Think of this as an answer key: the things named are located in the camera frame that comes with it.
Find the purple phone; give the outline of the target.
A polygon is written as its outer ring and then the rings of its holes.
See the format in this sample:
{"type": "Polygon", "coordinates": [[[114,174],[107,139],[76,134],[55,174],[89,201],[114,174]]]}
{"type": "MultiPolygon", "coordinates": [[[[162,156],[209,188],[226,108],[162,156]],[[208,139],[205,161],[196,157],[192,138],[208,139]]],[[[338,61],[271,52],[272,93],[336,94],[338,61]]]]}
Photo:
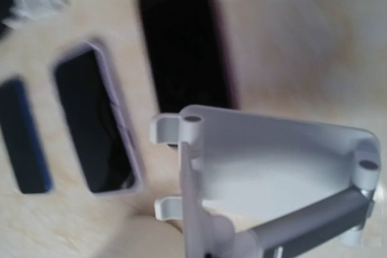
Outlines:
{"type": "Polygon", "coordinates": [[[234,81],[216,0],[138,0],[160,112],[234,109],[234,81]]]}

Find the white folding phone stand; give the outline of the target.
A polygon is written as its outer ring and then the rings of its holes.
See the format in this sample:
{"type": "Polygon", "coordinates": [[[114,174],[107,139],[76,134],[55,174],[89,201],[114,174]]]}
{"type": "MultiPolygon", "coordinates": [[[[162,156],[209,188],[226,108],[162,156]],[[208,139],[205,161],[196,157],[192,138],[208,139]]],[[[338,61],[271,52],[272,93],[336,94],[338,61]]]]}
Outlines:
{"type": "Polygon", "coordinates": [[[186,257],[355,245],[373,211],[380,144],[363,129],[190,105],[156,115],[150,139],[178,149],[181,192],[155,215],[183,221],[186,257]]]}

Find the black phone white case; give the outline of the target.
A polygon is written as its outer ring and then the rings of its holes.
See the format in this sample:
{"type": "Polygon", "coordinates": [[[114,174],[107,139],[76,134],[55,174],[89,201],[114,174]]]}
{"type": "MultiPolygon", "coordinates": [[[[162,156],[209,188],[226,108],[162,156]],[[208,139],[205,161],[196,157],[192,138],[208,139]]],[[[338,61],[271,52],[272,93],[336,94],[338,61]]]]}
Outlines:
{"type": "Polygon", "coordinates": [[[53,67],[53,79],[89,191],[139,191],[143,159],[108,47],[89,39],[67,49],[53,67]]]}

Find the black phone blue edge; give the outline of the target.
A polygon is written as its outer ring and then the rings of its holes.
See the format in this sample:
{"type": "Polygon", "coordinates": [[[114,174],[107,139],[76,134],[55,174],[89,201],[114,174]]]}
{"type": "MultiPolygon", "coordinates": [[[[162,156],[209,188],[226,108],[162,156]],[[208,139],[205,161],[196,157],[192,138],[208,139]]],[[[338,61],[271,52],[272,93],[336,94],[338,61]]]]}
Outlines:
{"type": "Polygon", "coordinates": [[[1,132],[20,191],[49,192],[53,184],[21,79],[1,85],[1,132]]]}

